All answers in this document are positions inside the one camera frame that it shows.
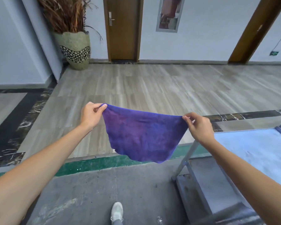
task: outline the person's left arm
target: person's left arm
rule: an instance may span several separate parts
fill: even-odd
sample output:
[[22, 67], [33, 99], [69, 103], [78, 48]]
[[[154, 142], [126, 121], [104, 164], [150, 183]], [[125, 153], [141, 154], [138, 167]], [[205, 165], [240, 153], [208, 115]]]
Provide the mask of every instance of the person's left arm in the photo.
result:
[[100, 105], [89, 102], [81, 112], [79, 126], [0, 177], [0, 225], [20, 223], [41, 190], [98, 124], [107, 107]]

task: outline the exit sign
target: exit sign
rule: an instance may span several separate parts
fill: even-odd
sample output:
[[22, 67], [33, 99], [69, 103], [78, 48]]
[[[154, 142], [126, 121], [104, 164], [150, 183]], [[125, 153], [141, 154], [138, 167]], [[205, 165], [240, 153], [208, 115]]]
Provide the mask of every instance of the exit sign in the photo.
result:
[[271, 51], [270, 56], [277, 56], [278, 53], [279, 53], [279, 51]]

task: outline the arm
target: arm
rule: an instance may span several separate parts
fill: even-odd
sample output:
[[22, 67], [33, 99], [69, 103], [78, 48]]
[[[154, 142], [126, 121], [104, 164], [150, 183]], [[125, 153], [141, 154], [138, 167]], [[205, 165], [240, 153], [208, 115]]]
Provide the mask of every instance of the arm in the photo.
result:
[[0, 225], [20, 223], [41, 190], [98, 124], [107, 107], [98, 108], [100, 105], [89, 102], [82, 110], [79, 126], [0, 177]]
[[208, 118], [189, 113], [183, 119], [191, 135], [211, 153], [261, 219], [267, 225], [281, 225], [281, 185], [217, 142]]

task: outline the hand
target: hand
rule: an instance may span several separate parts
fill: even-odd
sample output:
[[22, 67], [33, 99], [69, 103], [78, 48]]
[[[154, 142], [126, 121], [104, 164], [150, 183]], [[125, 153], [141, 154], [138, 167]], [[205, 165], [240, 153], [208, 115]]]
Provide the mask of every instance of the hand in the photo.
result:
[[188, 129], [193, 138], [199, 141], [200, 144], [206, 144], [214, 140], [214, 132], [208, 118], [202, 117], [195, 112], [188, 113], [182, 118], [188, 124]]
[[98, 125], [102, 112], [107, 104], [88, 102], [81, 111], [80, 125], [85, 127], [88, 132], [92, 131]]

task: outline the gray pant leg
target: gray pant leg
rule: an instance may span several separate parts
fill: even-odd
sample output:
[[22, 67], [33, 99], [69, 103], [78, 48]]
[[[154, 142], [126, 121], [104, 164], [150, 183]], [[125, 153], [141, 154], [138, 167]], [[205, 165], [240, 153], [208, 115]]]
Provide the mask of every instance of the gray pant leg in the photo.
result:
[[115, 220], [112, 225], [123, 225], [121, 220]]

